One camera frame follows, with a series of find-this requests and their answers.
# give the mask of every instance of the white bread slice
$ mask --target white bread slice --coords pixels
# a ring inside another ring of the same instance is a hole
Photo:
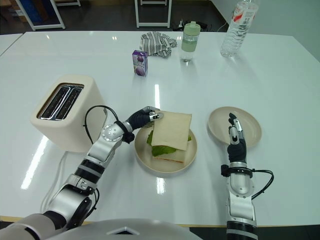
[[[163,113],[163,118],[154,121],[151,145],[186,151],[192,115],[169,111],[156,112]]]
[[[154,156],[153,158],[155,158],[155,159],[164,159],[164,160],[169,160],[169,161],[175,161],[175,162],[178,162],[178,163],[184,163],[185,159],[186,159],[186,151],[177,149],[173,153],[162,154],[162,155],[159,155],[159,156]]]

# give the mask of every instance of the purple juice box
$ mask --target purple juice box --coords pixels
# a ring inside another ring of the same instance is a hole
[[[139,76],[146,77],[148,73],[148,54],[145,51],[134,50],[132,53],[133,71]]]

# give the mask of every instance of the striped cloth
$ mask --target striped cloth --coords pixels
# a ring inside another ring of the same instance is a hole
[[[157,31],[150,31],[141,36],[140,49],[148,55],[166,58],[171,55],[171,48],[177,46],[177,41],[168,35]]]

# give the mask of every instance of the glossy table surface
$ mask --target glossy table surface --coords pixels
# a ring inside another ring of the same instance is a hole
[[[64,74],[92,76],[121,120],[144,106],[192,114],[198,152],[183,174],[159,178],[123,143],[98,183],[97,210],[87,219],[148,218],[175,224],[225,225],[226,145],[208,132],[210,113],[234,106],[260,123],[262,138],[248,149],[248,167],[275,174],[253,202],[259,226],[320,224],[320,63],[293,37],[248,34],[239,55],[220,55],[224,33],[201,33],[193,61],[148,57],[148,76],[133,73],[132,52],[142,32],[27,32],[0,58],[0,215],[40,211],[64,152],[29,117]],[[181,44],[181,32],[166,32]],[[69,153],[62,179],[84,154]],[[256,189],[269,176],[255,174]]]
[[[0,55],[3,54],[21,35],[21,33],[0,35]]]

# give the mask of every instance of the ceramic plate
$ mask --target ceramic plate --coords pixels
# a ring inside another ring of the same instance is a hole
[[[194,133],[189,130],[192,140],[188,142],[184,163],[154,159],[151,146],[147,144],[147,138],[153,127],[141,128],[135,136],[134,148],[140,165],[151,174],[166,178],[184,172],[195,160],[197,153],[197,140]]]
[[[211,133],[220,141],[230,144],[229,113],[234,114],[239,119],[244,131],[246,146],[252,147],[256,145],[262,136],[260,124],[250,113],[240,108],[224,106],[214,110],[208,122]]]

